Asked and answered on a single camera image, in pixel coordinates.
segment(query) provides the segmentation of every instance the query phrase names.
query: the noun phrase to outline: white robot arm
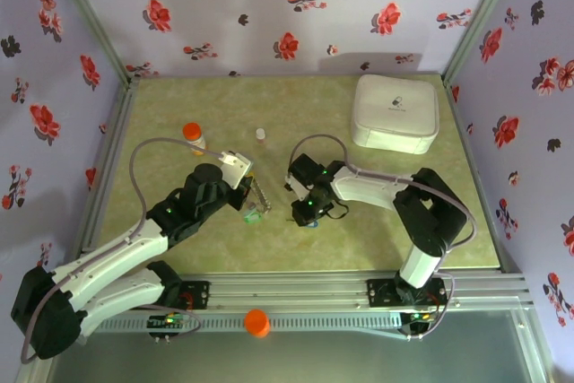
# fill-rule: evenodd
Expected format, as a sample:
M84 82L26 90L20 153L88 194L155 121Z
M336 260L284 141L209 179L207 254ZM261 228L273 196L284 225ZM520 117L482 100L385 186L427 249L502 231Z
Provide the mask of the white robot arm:
M11 313L40 359L89 336L105 318L178 293L181 280L163 262L137 274L121 275L194 235L225 205L240 210L251 186L252 162L224 152L221 167L196 166L183 187L173 190L145 219L108 244L47 273L39 266L22 279Z
M414 175L396 178L423 184L460 202L433 170L423 168ZM405 301L430 280L466 223L465 214L455 206L417 187L357 175L342 161L333 161L325 168L304 153L289 167L285 187L298 197L291 208L299 226L329 215L335 207L333 202L359 201L397 211L413 241L396 278L397 290ZM432 205L427 208L423 201L429 200Z

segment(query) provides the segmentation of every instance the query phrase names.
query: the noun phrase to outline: marble pattern surface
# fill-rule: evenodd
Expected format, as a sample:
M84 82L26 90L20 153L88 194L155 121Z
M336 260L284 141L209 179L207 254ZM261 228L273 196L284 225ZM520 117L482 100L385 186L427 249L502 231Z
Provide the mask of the marble pattern surface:
M440 77L409 78L429 81L439 92L439 136L424 155L365 149L352 143L352 101L359 76L141 81L100 243L128 229L141 212L127 172L133 148L155 136L182 138L181 127L195 121L203 128L210 149L243 152L253 158L253 171L273 210L261 222L246 224L232 208L221 209L196 235L161 257L181 274L400 267L411 241L392 211L350 202L351 211L344 219L321 219L317 229L298 228L288 221L294 199L294 194L283 188L289 154L301 138L316 133L339 136L349 146L352 161L365 169L390 173L414 173L420 167L436 170L473 212L480 227L474 242L454 251L445 267L498 266ZM256 140L258 127L266 131L265 144ZM337 145L327 140L312 140L301 150L325 165L342 157ZM135 162L135 175L147 203L153 205L181 187L199 162L219 163L175 144L144 147Z

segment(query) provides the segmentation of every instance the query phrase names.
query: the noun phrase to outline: floral wallpaper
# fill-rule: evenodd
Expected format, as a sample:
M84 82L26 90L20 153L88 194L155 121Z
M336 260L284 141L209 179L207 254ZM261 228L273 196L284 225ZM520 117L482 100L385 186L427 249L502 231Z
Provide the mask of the floral wallpaper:
M133 76L442 72L479 1L90 0Z
M498 241L574 380L574 39L569 0L500 0L453 83Z
M23 275L75 240L119 80L71 0L0 2L0 369L15 380L10 319Z

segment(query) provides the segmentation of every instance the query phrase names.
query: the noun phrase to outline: orange bottle cap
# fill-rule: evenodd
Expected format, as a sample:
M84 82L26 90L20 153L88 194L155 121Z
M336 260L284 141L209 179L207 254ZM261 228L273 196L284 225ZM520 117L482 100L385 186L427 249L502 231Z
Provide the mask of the orange bottle cap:
M269 334L269 318L260 309L252 309L245 316L245 328L253 336L263 338Z
M189 141L201 138L201 127L197 123L187 123L183 126L183 136Z

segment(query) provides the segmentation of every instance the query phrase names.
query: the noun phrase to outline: pill bottle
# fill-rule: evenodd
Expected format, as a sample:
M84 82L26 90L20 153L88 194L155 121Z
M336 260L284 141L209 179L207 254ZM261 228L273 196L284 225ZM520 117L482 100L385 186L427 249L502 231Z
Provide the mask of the pill bottle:
M190 144L200 148L207 148L205 138L201 133L201 127L199 127L197 123L187 123L183 126L183 136ZM201 156L203 154L197 150L192 149L192 151L196 156Z
M258 143L265 144L265 130L264 130L264 128L259 127L255 131L255 137L256 137Z

